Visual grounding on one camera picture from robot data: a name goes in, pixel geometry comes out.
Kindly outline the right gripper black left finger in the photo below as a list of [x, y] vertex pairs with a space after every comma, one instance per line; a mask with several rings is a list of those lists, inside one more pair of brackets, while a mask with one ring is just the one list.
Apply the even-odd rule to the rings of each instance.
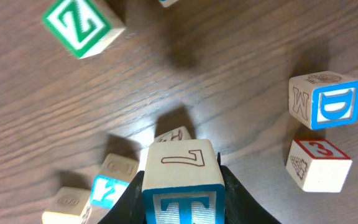
[[146, 224], [142, 198], [144, 171], [139, 171], [112, 209], [98, 224]]

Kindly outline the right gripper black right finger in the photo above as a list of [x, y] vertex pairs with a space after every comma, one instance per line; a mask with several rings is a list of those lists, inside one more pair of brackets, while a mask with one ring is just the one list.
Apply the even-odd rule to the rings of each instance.
[[227, 166], [217, 162], [225, 184], [225, 224], [280, 224], [241, 184]]

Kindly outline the blue T block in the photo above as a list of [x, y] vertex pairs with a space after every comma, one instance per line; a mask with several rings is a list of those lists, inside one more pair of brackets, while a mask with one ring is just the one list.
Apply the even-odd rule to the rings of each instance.
[[211, 142], [151, 144], [142, 196], [147, 223], [224, 223], [225, 183]]

